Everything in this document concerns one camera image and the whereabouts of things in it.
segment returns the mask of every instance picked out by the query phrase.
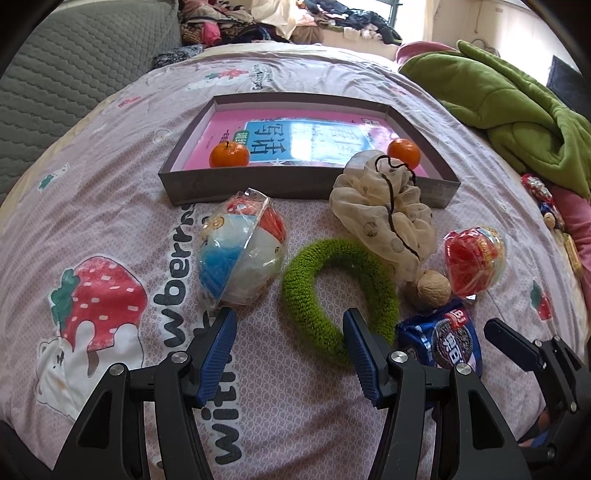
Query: blue snack package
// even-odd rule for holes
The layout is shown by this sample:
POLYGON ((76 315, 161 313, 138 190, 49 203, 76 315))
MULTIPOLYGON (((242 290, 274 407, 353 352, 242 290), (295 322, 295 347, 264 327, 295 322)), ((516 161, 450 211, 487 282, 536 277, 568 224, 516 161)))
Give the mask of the blue snack package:
POLYGON ((452 369, 464 362, 482 376, 482 353, 474 325, 460 299, 428 315, 396 325, 398 348, 430 367, 452 369))

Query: gray cushion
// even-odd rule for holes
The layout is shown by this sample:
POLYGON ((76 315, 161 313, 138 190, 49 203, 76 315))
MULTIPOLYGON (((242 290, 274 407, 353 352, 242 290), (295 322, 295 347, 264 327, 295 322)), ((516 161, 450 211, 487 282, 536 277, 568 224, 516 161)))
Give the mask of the gray cushion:
POLYGON ((0 203, 47 147, 180 44, 166 2, 97 2, 46 18, 0 79, 0 203))

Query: bedsheet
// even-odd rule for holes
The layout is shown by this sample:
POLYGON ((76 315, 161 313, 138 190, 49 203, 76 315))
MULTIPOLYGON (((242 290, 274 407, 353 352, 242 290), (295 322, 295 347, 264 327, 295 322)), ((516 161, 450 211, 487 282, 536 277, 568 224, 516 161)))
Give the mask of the bedsheet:
MULTIPOLYGON (((0 419, 52 467, 111 363, 156 364, 187 346, 194 328, 207 327, 194 295, 193 239, 213 206, 170 206, 157 171, 211 96, 287 90, 394 106, 462 181, 448 207, 433 212, 439 242, 451 229, 477 224, 504 233, 507 271, 469 311, 482 344, 483 382, 522 435, 543 399, 535 378, 484 340, 486 320, 498 316, 531 339, 559 334, 580 356, 587 338, 580 291, 533 200, 490 146, 386 60, 324 47, 244 47, 212 48, 126 87, 44 155, 1 207, 0 419), (551 321, 531 306, 534 282, 552 302, 551 321)), ((348 236, 327 202, 274 204, 291 229, 287 260, 315 239, 348 236)), ((426 267, 443 270, 441 248, 426 267)), ((353 371, 333 368, 309 349, 279 286, 237 309, 238 335, 220 390, 196 412, 214 477, 364 478, 384 412, 363 398, 353 371)), ((364 311, 357 286, 338 271, 322 272, 317 292, 336 323, 348 307, 364 311)), ((402 305, 401 318, 409 314, 402 305)), ((152 474, 162 478, 150 406, 147 438, 152 474)), ((433 440, 427 413, 423 478, 433 440)))

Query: packaged toy ball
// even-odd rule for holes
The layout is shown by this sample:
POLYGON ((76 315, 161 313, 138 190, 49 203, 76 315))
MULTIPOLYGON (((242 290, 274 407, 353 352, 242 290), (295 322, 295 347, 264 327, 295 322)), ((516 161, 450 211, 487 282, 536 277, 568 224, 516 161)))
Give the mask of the packaged toy ball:
POLYGON ((201 231, 197 269, 204 307, 253 303, 279 274, 286 248, 285 225, 269 197, 252 189, 231 197, 201 231))
POLYGON ((505 271, 505 242, 493 228, 451 232, 443 242, 447 276, 459 297, 492 287, 505 271))

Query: walnut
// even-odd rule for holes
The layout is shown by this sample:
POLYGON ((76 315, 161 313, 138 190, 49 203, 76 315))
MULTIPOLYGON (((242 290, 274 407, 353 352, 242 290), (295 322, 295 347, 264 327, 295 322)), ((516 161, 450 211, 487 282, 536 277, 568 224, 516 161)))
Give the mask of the walnut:
POLYGON ((422 270, 404 287, 407 300, 420 312, 443 307, 452 295, 449 280, 434 270, 422 270))

